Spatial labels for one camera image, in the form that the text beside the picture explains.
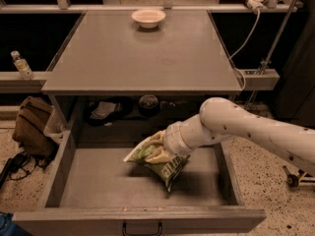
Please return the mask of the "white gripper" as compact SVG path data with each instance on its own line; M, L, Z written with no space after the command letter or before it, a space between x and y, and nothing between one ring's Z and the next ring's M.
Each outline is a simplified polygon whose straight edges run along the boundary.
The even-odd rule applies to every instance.
M188 147L181 135L181 123L175 122L164 131L158 131L150 138L151 145L159 145L154 152L147 156L145 161L150 164L158 164L171 161L175 155L189 155L193 149Z

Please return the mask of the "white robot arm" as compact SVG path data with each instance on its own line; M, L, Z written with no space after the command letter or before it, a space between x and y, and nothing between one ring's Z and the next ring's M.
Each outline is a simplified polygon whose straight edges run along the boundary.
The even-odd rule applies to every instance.
M244 138L315 176L315 130L252 114L221 97L207 99L197 115L169 125L161 144L183 156L232 136Z

